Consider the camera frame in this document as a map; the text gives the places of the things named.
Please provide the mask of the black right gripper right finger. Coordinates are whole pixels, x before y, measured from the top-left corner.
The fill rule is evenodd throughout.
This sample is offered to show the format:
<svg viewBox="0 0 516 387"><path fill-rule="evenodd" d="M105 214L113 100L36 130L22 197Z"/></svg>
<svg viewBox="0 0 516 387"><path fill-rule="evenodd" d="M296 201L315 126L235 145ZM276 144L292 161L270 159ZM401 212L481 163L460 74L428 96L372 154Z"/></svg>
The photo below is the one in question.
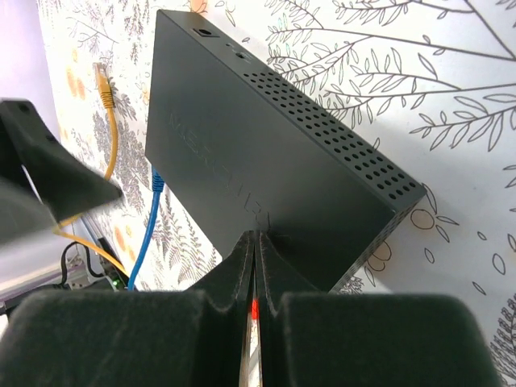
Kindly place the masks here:
<svg viewBox="0 0 516 387"><path fill-rule="evenodd" d="M498 386L472 313L438 294L316 290L257 236L265 386Z"/></svg>

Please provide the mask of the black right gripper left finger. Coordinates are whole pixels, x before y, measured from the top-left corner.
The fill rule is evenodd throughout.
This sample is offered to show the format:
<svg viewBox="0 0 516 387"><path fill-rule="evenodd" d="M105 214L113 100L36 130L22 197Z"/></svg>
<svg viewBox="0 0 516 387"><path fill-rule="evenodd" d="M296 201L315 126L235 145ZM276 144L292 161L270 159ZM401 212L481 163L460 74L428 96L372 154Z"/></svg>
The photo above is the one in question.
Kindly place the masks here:
<svg viewBox="0 0 516 387"><path fill-rule="evenodd" d="M245 386L254 235L185 291L43 290L1 340L4 386Z"/></svg>

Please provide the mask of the black network switch box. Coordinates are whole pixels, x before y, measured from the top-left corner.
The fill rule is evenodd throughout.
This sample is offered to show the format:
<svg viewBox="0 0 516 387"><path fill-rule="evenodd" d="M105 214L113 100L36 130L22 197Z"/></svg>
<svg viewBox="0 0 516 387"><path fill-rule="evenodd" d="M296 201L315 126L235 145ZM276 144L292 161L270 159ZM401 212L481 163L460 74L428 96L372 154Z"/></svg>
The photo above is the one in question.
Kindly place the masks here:
<svg viewBox="0 0 516 387"><path fill-rule="evenodd" d="M352 276L426 195L201 15L159 10L145 154L217 251L260 230L314 287Z"/></svg>

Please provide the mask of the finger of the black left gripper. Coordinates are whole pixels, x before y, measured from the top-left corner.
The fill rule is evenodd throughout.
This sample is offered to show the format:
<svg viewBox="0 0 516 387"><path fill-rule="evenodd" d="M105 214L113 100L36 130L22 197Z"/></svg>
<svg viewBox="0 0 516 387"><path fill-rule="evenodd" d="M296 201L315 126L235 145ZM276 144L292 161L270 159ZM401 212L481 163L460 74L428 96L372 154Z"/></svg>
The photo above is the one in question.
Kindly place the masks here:
<svg viewBox="0 0 516 387"><path fill-rule="evenodd" d="M22 173L22 178L20 185L1 177L1 244L42 231L55 223L30 176Z"/></svg>
<svg viewBox="0 0 516 387"><path fill-rule="evenodd" d="M23 190L34 185L57 221L123 196L60 144L28 100L1 100L1 177Z"/></svg>

